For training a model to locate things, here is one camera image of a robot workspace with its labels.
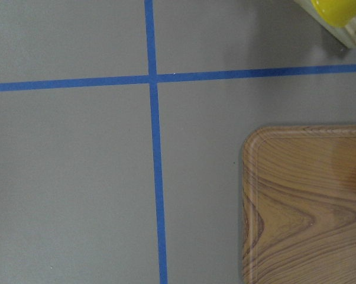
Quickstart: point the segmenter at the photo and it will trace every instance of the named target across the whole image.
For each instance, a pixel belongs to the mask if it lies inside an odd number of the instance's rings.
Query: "wooden tray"
[[[244,228],[246,284],[356,284],[356,126],[252,134]]]

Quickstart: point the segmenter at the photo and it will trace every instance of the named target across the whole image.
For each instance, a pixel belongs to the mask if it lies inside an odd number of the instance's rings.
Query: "yellow plastic object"
[[[344,27],[356,17],[356,0],[311,1],[319,15],[334,27]]]

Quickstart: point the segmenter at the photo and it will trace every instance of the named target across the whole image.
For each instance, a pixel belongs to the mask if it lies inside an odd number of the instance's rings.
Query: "wooden surface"
[[[252,134],[244,230],[246,284],[356,284],[356,126]]]

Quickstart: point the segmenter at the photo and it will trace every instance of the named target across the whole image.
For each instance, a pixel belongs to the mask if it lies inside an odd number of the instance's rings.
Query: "brown tray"
[[[244,228],[246,284],[356,284],[356,126],[252,134]]]

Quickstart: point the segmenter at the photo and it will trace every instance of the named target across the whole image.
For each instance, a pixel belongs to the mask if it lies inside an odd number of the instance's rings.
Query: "vertical blue line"
[[[158,107],[157,60],[156,40],[154,37],[153,0],[144,0],[144,5],[148,48],[150,112],[154,163],[154,191],[156,195],[158,263],[160,268],[160,284],[167,284],[165,213],[162,179],[160,113]]]

